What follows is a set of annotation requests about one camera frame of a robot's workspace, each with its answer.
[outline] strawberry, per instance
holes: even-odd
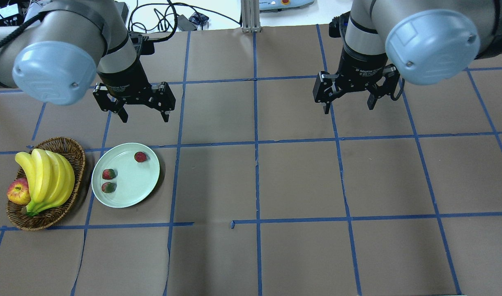
[[[101,173],[101,178],[104,178],[105,180],[112,180],[116,178],[116,172],[113,169],[103,170],[103,173]]]
[[[139,151],[139,152],[136,152],[136,154],[134,154],[134,159],[137,162],[144,162],[147,160],[147,155],[144,154],[143,152]]]
[[[101,191],[104,193],[111,193],[114,192],[114,190],[116,190],[116,184],[114,183],[105,182],[101,185]]]

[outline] white plate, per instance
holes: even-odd
[[[137,162],[134,154],[142,151],[147,160]],[[116,178],[104,180],[101,174],[105,169],[113,169]],[[102,204],[111,208],[126,208],[138,204],[151,193],[159,177],[159,160],[154,151],[139,143],[125,143],[108,150],[97,161],[92,172],[92,190]],[[105,182],[116,184],[112,193],[101,191]]]

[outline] robotic arm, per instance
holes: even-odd
[[[148,82],[142,41],[127,32],[114,0],[54,0],[20,27],[0,28],[0,88],[19,87],[39,101],[70,105],[82,99],[97,72],[103,83],[93,95],[101,110],[127,122],[123,106],[144,104],[167,122],[176,99],[166,82]]]
[[[334,99],[367,90],[371,110],[385,95],[399,99],[401,75],[435,84],[475,58],[502,53],[502,0],[354,0],[330,23],[329,35],[343,37],[341,61],[335,74],[318,73],[315,103],[328,114]],[[386,65],[388,58],[393,64]]]

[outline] light blue joint cap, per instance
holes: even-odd
[[[435,84],[461,72],[479,52],[476,25],[447,9],[422,11],[400,21],[386,38],[386,53],[404,79]]]
[[[80,101],[96,77],[96,64],[80,47],[43,41],[16,57],[12,76],[17,86],[41,102],[71,105]]]

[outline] wicker basket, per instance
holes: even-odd
[[[60,221],[65,214],[67,214],[78,197],[81,181],[83,179],[83,172],[85,170],[85,151],[81,145],[73,139],[67,137],[54,137],[37,144],[34,148],[50,150],[63,155],[74,169],[75,182],[72,194],[63,205],[44,210],[34,217],[22,214],[21,209],[23,206],[7,201],[8,219],[10,219],[12,224],[17,226],[19,229],[28,231],[42,230],[50,227]],[[20,167],[16,180],[24,176],[24,171]]]

